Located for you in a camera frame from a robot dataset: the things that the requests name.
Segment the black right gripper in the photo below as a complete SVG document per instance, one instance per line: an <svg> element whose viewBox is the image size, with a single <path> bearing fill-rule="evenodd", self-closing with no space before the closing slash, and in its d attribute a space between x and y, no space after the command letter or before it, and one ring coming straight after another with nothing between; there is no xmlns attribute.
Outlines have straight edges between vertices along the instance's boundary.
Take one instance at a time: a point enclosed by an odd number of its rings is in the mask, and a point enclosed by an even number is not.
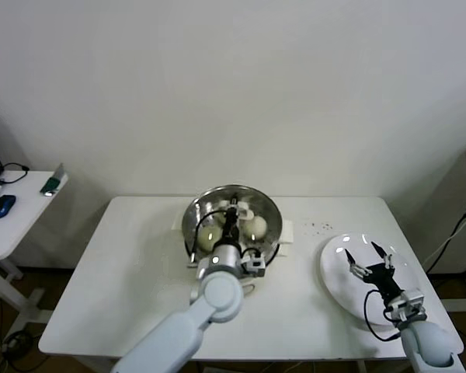
<svg viewBox="0 0 466 373"><path fill-rule="evenodd" d="M392 255L375 242L372 242L371 245L382 261L366 268L359 265L352 254L345 249L349 271L355 277L363 278L364 283L374 285L380 293L384 305L388 305L399 297L404 290L394 280L395 267L391 262Z"/></svg>

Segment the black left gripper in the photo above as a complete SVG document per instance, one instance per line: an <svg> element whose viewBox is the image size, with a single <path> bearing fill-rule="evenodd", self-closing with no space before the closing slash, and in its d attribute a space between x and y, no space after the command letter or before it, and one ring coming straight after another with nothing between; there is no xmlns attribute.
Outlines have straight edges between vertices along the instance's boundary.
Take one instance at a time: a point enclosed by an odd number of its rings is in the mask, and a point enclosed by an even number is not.
<svg viewBox="0 0 466 373"><path fill-rule="evenodd" d="M238 204L238 194L231 195L229 205L224 214L225 222L223 225L222 238L230 241L236 241L240 237L240 220L237 218L237 212L240 211Z"/></svg>

